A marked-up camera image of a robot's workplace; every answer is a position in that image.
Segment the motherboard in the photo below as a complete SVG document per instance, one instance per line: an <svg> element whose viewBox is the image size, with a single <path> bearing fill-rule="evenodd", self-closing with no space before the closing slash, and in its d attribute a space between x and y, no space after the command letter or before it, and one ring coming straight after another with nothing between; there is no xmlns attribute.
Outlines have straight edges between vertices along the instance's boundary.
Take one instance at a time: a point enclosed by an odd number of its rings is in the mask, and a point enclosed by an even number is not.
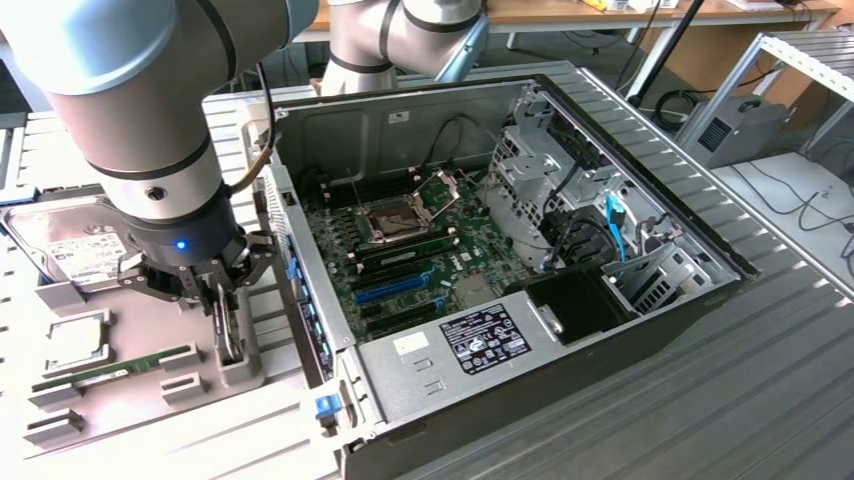
<svg viewBox="0 0 854 480"><path fill-rule="evenodd" d="M490 218L486 184L450 170L413 184L414 191L385 198L349 185L355 204L327 201L307 211L359 342L489 302L534 274Z"/></svg>

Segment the warning label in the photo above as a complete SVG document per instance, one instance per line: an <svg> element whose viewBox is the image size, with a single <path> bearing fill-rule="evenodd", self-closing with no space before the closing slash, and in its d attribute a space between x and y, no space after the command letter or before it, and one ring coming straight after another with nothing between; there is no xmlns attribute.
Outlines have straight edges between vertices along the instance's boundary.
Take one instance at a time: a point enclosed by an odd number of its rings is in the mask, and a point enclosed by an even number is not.
<svg viewBox="0 0 854 480"><path fill-rule="evenodd" d="M49 245L51 257L78 285L115 279L126 249L117 233L61 240Z"/></svg>
<svg viewBox="0 0 854 480"><path fill-rule="evenodd" d="M469 375L477 375L532 351L502 304L444 323L441 328Z"/></svg>

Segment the blue latch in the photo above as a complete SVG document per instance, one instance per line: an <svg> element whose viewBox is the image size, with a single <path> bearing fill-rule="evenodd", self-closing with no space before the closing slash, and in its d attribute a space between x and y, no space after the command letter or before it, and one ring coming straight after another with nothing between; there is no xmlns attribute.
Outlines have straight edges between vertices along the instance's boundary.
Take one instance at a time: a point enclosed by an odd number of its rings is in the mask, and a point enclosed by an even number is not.
<svg viewBox="0 0 854 480"><path fill-rule="evenodd" d="M321 397L315 400L318 406L318 415L315 418L326 418L335 415L342 410L342 397L338 393Z"/></svg>
<svg viewBox="0 0 854 480"><path fill-rule="evenodd" d="M624 207L620 198L617 198L617 195L613 193L609 194L606 198L606 219L612 235L614 235L614 240L617 240L617 246L620 247L620 259L625 262L626 246L624 245L624 236L621 235L620 230L624 227L624 222L626 221L626 207Z"/></svg>

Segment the power supply label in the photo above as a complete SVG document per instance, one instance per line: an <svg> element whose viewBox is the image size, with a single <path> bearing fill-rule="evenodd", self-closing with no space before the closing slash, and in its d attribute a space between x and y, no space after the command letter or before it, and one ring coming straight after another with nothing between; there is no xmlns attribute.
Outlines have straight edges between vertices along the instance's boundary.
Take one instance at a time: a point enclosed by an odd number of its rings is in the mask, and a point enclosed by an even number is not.
<svg viewBox="0 0 854 480"><path fill-rule="evenodd" d="M477 375L532 351L532 345L501 303L440 327L460 366L469 375Z"/></svg>

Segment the screw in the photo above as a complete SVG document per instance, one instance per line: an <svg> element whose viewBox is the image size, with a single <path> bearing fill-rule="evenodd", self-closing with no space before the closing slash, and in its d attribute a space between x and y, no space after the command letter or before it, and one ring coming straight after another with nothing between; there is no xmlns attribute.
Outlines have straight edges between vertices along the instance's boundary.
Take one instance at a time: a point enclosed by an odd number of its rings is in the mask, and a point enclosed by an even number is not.
<svg viewBox="0 0 854 480"><path fill-rule="evenodd" d="M166 190L161 187L151 187L146 190L146 196L157 202L166 198Z"/></svg>

